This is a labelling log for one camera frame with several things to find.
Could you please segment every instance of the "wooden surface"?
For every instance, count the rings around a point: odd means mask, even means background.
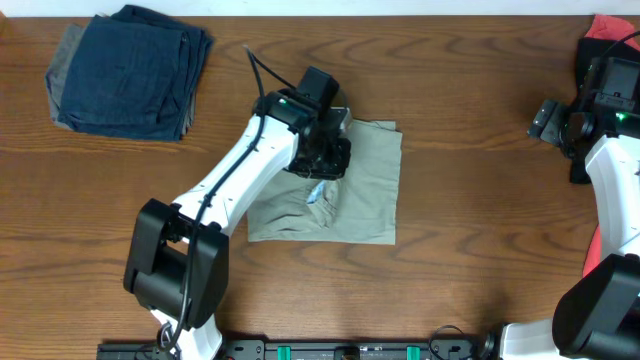
[[[216,37],[179,144],[77,134],[48,118],[43,75],[69,23],[9,19],[0,39],[0,348],[89,359],[158,324],[122,288],[131,231],[235,143],[257,96],[242,44],[286,78],[333,74],[356,118],[404,133],[396,246],[232,238],[224,331],[273,339],[419,338],[550,317],[597,223],[590,186],[528,139],[575,94],[589,17],[189,18]],[[276,83],[267,81],[267,89]]]

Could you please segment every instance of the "wooden table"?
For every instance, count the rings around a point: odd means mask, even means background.
[[[272,339],[421,338],[551,317],[580,279],[593,190],[527,138],[546,98],[575,95],[589,17],[188,18],[216,37],[195,127],[178,144],[51,124],[43,75],[64,28],[8,19],[0,36],[0,348],[89,359],[158,324],[122,287],[131,231],[239,137],[255,80],[241,45],[296,82],[333,74],[356,118],[404,133],[396,246],[232,239],[223,331]],[[268,80],[267,89],[276,83]]]

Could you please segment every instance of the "red fabric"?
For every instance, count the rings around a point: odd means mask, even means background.
[[[602,40],[620,40],[634,31],[636,31],[635,27],[626,20],[608,15],[596,15],[593,19],[591,29],[587,31],[587,34],[584,37]],[[625,44],[640,51],[640,46],[634,39],[625,41]],[[584,268],[582,269],[582,277],[587,276],[591,270],[598,266],[601,255],[602,235],[600,234],[600,226],[598,226],[593,234],[593,238],[591,239],[591,245],[589,245],[587,259],[585,260]]]
[[[591,29],[584,37],[602,40],[620,40],[636,31],[635,27],[627,20],[608,15],[596,15],[591,24]],[[625,41],[625,44],[640,51],[640,45],[634,39]]]

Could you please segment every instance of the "white backdrop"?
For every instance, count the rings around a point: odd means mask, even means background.
[[[92,16],[136,4],[179,16],[638,15],[640,0],[0,0],[6,16]]]

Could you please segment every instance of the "black cable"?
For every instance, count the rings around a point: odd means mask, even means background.
[[[454,330],[458,330],[458,332],[460,332],[460,334],[462,334],[462,337],[464,337],[465,340],[467,340],[469,342],[469,344],[471,344],[471,350],[469,351],[470,354],[469,356],[465,357],[465,358],[460,358],[460,360],[468,360],[471,359],[474,355],[475,355],[475,344],[473,343],[473,339],[471,339],[471,337],[467,334],[465,334],[462,330],[460,330],[457,326],[453,326],[453,325],[445,325],[445,326],[441,326],[438,328],[438,330],[436,330],[433,335],[431,335],[431,339],[429,339],[429,352],[431,353],[431,355],[435,356],[438,360],[444,360],[442,358],[442,356],[438,355],[438,353],[436,351],[434,351],[434,349],[431,347],[431,344],[433,343],[433,340],[435,339],[436,335],[438,335],[438,333],[440,333],[442,330],[445,329],[454,329]]]
[[[620,45],[620,44],[624,43],[625,41],[627,41],[627,40],[629,40],[629,39],[633,39],[634,37],[636,37],[636,36],[638,36],[638,35],[640,35],[640,31],[633,32],[633,33],[631,33],[631,34],[629,34],[629,35],[627,35],[627,36],[623,37],[622,39],[620,39],[620,40],[616,41],[616,42],[615,42],[615,43],[613,43],[611,46],[609,46],[609,48],[608,48],[607,50],[605,50],[605,51],[602,53],[602,56],[600,56],[600,58],[601,58],[601,59],[604,59],[604,58],[607,56],[607,54],[608,54],[609,52],[611,52],[611,50],[613,50],[613,48],[615,48],[616,46],[618,46],[618,45]]]
[[[253,69],[253,74],[256,77],[256,82],[258,83],[258,91],[260,92],[260,125],[258,126],[258,131],[256,132],[253,141],[249,143],[247,149],[240,155],[240,157],[227,169],[227,171],[220,177],[218,182],[209,190],[207,194],[202,198],[202,203],[200,204],[200,208],[198,209],[198,213],[196,218],[193,221],[193,232],[191,234],[191,239],[189,241],[189,248],[187,250],[187,269],[185,270],[184,278],[182,279],[182,283],[184,286],[184,292],[182,294],[182,307],[180,310],[180,317],[178,318],[178,324],[176,329],[172,334],[169,334],[171,330],[171,326],[163,325],[158,331],[157,336],[157,346],[160,351],[171,351],[180,337],[180,333],[185,326],[187,318],[189,316],[189,310],[191,308],[191,274],[193,272],[193,258],[195,256],[196,244],[198,243],[198,233],[200,232],[200,221],[202,221],[202,216],[204,215],[205,210],[211,203],[211,199],[215,196],[216,192],[220,189],[222,184],[233,174],[233,172],[242,164],[242,162],[251,154],[253,150],[255,150],[258,141],[260,141],[260,137],[262,136],[262,131],[264,130],[264,122],[265,122],[265,103],[264,103],[264,88],[262,87],[262,79],[260,79],[260,73],[258,72],[258,67],[256,66],[256,58],[249,50],[249,47],[245,46],[247,50],[247,56],[249,57],[249,62],[251,63],[251,68]],[[167,343],[164,342],[164,337],[167,337],[169,341]]]
[[[282,76],[276,74],[275,71],[269,69],[269,67],[267,67],[267,65],[263,64],[262,61],[260,61],[257,57],[255,57],[255,55],[251,54],[253,56],[253,59],[256,61],[256,63],[258,65],[260,65],[261,68],[264,69],[264,71],[268,72],[271,76],[273,76],[274,78],[278,79],[278,81],[280,81],[281,83],[287,85],[288,88],[290,88],[291,90],[295,90],[296,87],[293,86],[290,82],[288,82],[287,80],[285,80]]]

